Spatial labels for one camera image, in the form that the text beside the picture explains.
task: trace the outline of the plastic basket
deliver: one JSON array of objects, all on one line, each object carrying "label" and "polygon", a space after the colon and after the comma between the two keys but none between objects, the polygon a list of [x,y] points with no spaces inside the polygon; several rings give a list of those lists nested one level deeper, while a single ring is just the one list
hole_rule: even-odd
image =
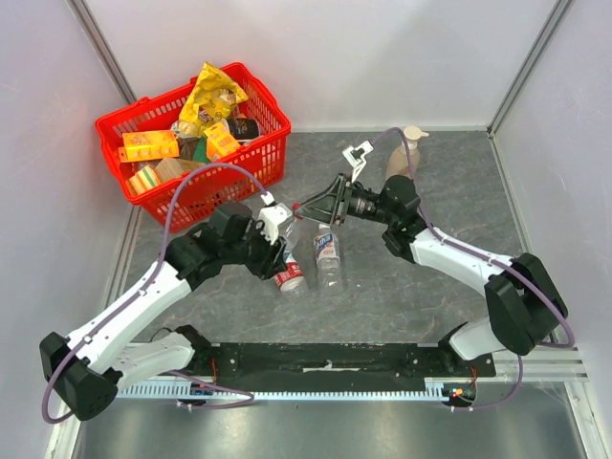
[{"label": "plastic basket", "polygon": [[[268,88],[251,75],[243,64],[233,63],[223,67],[223,70],[249,95],[249,100],[240,103],[233,115],[243,114],[257,120],[263,136],[240,147],[221,162],[240,165],[264,186],[269,186],[283,178],[286,140],[291,132],[291,123],[278,108]],[[196,77],[189,84],[156,98],[141,98],[96,122],[102,154],[111,173],[119,181],[125,198],[133,205],[145,208],[162,225],[170,199],[182,179],[165,182],[141,195],[133,196],[125,181],[138,172],[138,164],[120,162],[122,133],[169,129],[179,118],[181,107],[195,81]],[[204,171],[183,189],[172,214],[170,230],[183,230],[211,215],[215,207],[228,199],[238,201],[255,191],[257,187],[238,171],[221,167]]]}]

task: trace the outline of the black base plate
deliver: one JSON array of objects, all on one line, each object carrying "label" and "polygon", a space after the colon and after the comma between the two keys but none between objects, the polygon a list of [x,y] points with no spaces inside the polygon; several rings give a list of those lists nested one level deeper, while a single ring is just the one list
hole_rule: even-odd
[{"label": "black base plate", "polygon": [[[479,378],[495,376],[491,354],[449,373],[440,348],[405,343],[221,343],[198,353],[187,374],[212,376],[212,359],[219,385],[254,392],[423,390],[424,378],[470,378],[472,366]],[[304,371],[325,366],[359,371]]]}]

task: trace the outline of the white cable tray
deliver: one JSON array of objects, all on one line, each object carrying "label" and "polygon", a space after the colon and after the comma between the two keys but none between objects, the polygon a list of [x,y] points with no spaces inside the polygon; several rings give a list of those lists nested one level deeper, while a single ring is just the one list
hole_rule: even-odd
[{"label": "white cable tray", "polygon": [[[176,380],[147,380],[123,390],[120,399],[181,399],[181,400],[232,400],[245,399],[245,396],[230,393],[211,395],[191,395],[191,382]],[[381,392],[254,392],[256,400],[295,400],[295,401],[412,401],[445,402],[442,395],[444,384],[426,382],[424,391],[381,391]]]}]

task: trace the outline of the bag of chips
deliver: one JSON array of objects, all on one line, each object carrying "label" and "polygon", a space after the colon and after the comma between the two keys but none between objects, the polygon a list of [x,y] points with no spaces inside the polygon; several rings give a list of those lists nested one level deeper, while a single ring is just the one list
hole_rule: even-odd
[{"label": "bag of chips", "polygon": [[202,137],[207,127],[227,118],[248,98],[225,72],[206,62],[181,110],[177,128],[185,137]]}]

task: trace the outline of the beige bottle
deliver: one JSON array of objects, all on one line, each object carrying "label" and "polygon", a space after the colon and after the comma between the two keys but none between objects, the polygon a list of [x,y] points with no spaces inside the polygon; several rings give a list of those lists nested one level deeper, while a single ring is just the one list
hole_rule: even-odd
[{"label": "beige bottle", "polygon": [[[408,139],[408,148],[410,149],[410,159],[414,170],[417,170],[421,161],[421,153],[419,152],[418,141],[421,137],[429,137],[427,132],[423,132],[417,126],[408,126],[404,129],[404,135]],[[389,158],[389,165],[386,168],[384,179],[387,180],[392,175],[405,175],[410,177],[410,168],[408,167],[408,158],[405,155],[404,143],[401,143]]]}]

